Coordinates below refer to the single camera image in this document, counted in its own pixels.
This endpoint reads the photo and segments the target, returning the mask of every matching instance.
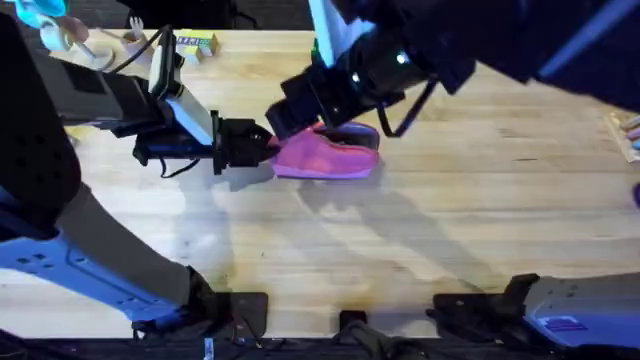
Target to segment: black cable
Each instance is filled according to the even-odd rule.
[[[172,172],[169,175],[167,174],[167,163],[164,161],[164,158],[162,156],[158,156],[158,160],[160,160],[160,166],[162,166],[162,174],[160,174],[160,177],[163,179],[171,179],[172,177],[176,177],[184,172],[187,172],[191,169],[194,168],[194,166],[198,165],[198,163],[200,162],[200,159],[195,159],[193,160],[191,163],[189,163],[189,165],[183,167],[180,170],[176,170],[174,172]]]
[[[427,81],[427,85],[424,87],[424,90],[422,90],[422,93],[418,96],[416,102],[413,103],[413,106],[411,106],[411,109],[409,109],[407,115],[405,115],[404,119],[395,131],[391,130],[389,118],[387,118],[384,106],[379,103],[376,106],[376,110],[378,111],[378,118],[380,118],[380,127],[382,127],[382,132],[390,138],[402,137],[409,127],[411,127],[411,124],[413,124],[413,121],[420,113],[420,110],[422,110],[422,107],[433,93],[433,90],[435,90],[436,85],[438,85],[438,80],[436,78],[431,78]]]
[[[239,17],[250,22],[254,30],[261,30],[260,25],[258,25],[258,20],[256,20],[256,18],[254,18],[253,16],[239,10],[236,11],[234,15],[235,17]]]
[[[129,66],[129,64],[131,64],[137,58],[139,58],[140,55],[142,55],[142,53],[147,51],[149,46],[151,46],[151,44],[153,44],[153,42],[156,41],[156,39],[160,35],[162,35],[162,33],[164,31],[166,31],[169,27],[170,27],[169,25],[165,25],[162,28],[158,29],[158,31],[156,31],[156,33],[153,34],[153,36],[151,36],[151,38],[144,45],[142,45],[142,47],[138,51],[136,51],[135,54],[131,55],[131,57],[128,58],[127,60],[125,60],[125,62],[123,62],[122,64],[116,66],[113,70],[109,71],[109,74],[115,74],[117,72],[120,72],[122,69],[126,68],[127,66]]]

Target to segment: wooden table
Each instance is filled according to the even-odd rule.
[[[280,82],[309,63],[313,34],[217,34],[222,52],[186,66],[184,83],[223,116],[266,124]],[[96,32],[91,41],[119,49]],[[269,336],[331,335],[340,309],[367,310],[390,333],[434,335],[423,311],[435,293],[501,291],[527,272],[640,271],[640,172],[604,115],[589,99],[480,66],[457,96],[439,88],[404,138],[384,139],[384,166],[366,180],[273,179],[267,165],[214,177],[210,162],[161,180],[159,164],[132,158],[132,138],[98,130],[77,151],[98,199],[158,252],[214,289],[269,293]],[[100,303],[9,271],[0,284],[9,331],[130,336],[125,317]]]

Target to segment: pink slipper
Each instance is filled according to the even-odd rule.
[[[278,176],[365,178],[380,159],[379,145],[380,135],[371,126],[349,122],[328,129],[317,123],[280,143],[280,152],[271,159],[271,164]]]

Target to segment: toy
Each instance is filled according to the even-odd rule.
[[[205,56],[213,56],[219,47],[212,30],[183,29],[176,31],[176,51],[192,64],[200,64]]]

